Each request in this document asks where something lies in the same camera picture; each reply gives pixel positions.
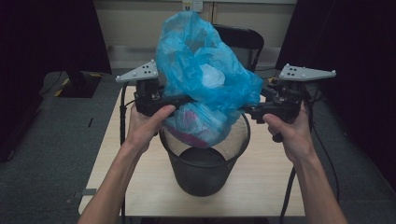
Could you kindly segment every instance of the forearm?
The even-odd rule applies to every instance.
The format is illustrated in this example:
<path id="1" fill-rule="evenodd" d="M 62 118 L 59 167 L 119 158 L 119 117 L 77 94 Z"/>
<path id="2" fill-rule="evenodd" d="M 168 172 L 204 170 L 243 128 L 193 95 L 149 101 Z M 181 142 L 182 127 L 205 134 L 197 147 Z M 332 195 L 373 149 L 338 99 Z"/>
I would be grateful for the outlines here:
<path id="1" fill-rule="evenodd" d="M 308 223 L 347 223 L 318 157 L 315 155 L 307 161 L 295 162 L 294 167 Z"/>
<path id="2" fill-rule="evenodd" d="M 141 154 L 128 143 L 121 146 L 106 177 L 83 211 L 78 223 L 116 223 L 125 191 Z"/>

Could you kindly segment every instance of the chair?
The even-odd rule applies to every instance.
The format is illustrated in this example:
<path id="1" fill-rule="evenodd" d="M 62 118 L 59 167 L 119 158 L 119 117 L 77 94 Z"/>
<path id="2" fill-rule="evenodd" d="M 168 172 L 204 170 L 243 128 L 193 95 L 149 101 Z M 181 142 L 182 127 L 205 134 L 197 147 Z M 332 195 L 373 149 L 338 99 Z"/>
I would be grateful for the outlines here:
<path id="1" fill-rule="evenodd" d="M 249 71 L 254 72 L 264 39 L 256 31 L 225 25 L 214 24 L 221 40 L 230 47 L 239 62 Z"/>

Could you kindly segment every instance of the wooden table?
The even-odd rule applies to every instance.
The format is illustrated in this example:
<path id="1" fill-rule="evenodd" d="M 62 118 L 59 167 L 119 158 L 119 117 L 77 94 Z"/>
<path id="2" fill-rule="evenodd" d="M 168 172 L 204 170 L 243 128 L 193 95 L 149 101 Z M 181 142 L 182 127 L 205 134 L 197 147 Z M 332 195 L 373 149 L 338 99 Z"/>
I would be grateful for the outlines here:
<path id="1" fill-rule="evenodd" d="M 131 101 L 134 87 L 126 92 Z M 108 124 L 87 189 L 98 189 L 120 148 L 120 97 Z M 224 187 L 214 195 L 195 197 L 177 184 L 167 152 L 155 136 L 143 154 L 126 192 L 126 216 L 137 217 L 277 217 L 280 214 L 292 164 L 281 144 L 272 141 L 267 125 L 248 119 L 249 145 L 236 161 Z M 82 213 L 92 196 L 84 196 Z M 297 178 L 286 216 L 304 216 Z"/>

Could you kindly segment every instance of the wastebasket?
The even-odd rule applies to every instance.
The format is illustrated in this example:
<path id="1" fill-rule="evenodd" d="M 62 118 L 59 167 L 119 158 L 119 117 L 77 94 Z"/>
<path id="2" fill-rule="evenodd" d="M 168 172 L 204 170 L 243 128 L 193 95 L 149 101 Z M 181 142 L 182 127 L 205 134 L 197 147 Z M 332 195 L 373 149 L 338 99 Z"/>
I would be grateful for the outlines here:
<path id="1" fill-rule="evenodd" d="M 205 197 L 224 186 L 236 160 L 248 146 L 250 126 L 241 114 L 227 138 L 210 148 L 190 147 L 166 129 L 160 131 L 160 138 L 180 187 L 190 195 Z"/>

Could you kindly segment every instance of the wall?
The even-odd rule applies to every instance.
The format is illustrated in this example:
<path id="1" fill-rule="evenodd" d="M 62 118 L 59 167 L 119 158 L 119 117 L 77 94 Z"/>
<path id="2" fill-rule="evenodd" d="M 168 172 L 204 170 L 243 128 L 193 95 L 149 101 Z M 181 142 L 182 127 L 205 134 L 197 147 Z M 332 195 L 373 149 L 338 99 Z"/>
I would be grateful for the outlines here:
<path id="1" fill-rule="evenodd" d="M 142 63 L 152 57 L 163 21 L 181 10 L 181 1 L 95 1 L 96 11 L 113 67 L 120 61 Z M 265 40 L 264 58 L 275 55 L 283 43 L 294 4 L 204 2 L 200 14 L 206 21 L 253 29 Z M 139 52 L 129 55 L 128 52 Z"/>

